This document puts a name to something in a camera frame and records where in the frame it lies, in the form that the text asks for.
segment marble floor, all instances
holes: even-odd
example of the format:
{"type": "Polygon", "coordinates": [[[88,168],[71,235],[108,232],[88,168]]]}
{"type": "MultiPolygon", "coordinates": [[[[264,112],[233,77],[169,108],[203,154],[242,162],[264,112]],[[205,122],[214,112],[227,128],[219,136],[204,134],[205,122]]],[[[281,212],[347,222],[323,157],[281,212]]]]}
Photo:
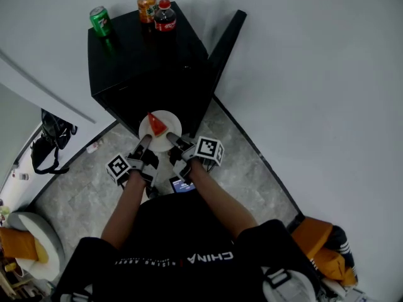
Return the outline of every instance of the marble floor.
{"type": "MultiPolygon", "coordinates": [[[[259,155],[213,100],[199,128],[199,135],[218,138],[225,147],[221,167],[211,175],[233,197],[247,207],[259,223],[277,218],[285,225],[297,210],[276,182],[259,155]]],[[[92,154],[84,152],[38,198],[34,211],[54,227],[69,260],[82,237],[98,237],[122,193],[105,171],[105,163],[116,153],[127,155],[139,142],[122,125],[102,138],[102,145],[92,154]]],[[[173,177],[166,154],[159,154],[160,166],[156,186],[161,193],[171,193],[173,177]]]]}

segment cola bottle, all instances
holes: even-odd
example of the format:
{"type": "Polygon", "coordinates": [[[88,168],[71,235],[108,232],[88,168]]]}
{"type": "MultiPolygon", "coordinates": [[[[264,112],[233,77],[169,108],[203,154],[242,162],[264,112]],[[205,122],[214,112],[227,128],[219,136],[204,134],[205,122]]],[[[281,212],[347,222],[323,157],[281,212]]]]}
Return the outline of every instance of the cola bottle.
{"type": "Polygon", "coordinates": [[[172,36],[176,33],[176,13],[171,9],[169,0],[159,1],[159,9],[154,15],[156,31],[160,36],[172,36]]]}

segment red bottle cap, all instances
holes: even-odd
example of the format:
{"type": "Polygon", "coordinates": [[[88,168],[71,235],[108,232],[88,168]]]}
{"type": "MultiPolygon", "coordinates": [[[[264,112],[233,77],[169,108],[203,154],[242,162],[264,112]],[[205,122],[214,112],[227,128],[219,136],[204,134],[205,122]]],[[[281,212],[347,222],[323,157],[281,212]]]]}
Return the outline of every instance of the red bottle cap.
{"type": "Polygon", "coordinates": [[[169,9],[171,7],[171,2],[169,0],[161,0],[159,1],[160,9],[169,9]]]}

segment watermelon slice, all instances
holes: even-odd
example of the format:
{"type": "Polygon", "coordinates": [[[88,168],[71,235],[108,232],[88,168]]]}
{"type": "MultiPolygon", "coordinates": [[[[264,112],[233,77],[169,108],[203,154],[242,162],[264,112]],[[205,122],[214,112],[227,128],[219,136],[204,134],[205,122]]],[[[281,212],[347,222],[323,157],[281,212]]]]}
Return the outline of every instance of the watermelon slice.
{"type": "Polygon", "coordinates": [[[156,137],[159,137],[160,135],[164,134],[166,130],[168,130],[167,126],[162,121],[158,120],[158,118],[155,115],[148,113],[148,116],[150,126],[156,137]]]}

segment green soda can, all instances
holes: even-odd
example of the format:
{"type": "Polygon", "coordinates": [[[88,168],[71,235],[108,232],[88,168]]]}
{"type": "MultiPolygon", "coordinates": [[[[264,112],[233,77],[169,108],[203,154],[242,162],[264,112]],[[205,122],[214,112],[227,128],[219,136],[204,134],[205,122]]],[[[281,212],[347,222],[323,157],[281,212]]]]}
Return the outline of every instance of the green soda can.
{"type": "Polygon", "coordinates": [[[108,36],[112,32],[112,22],[108,11],[103,7],[96,7],[89,13],[89,19],[94,26],[98,37],[108,36]]]}

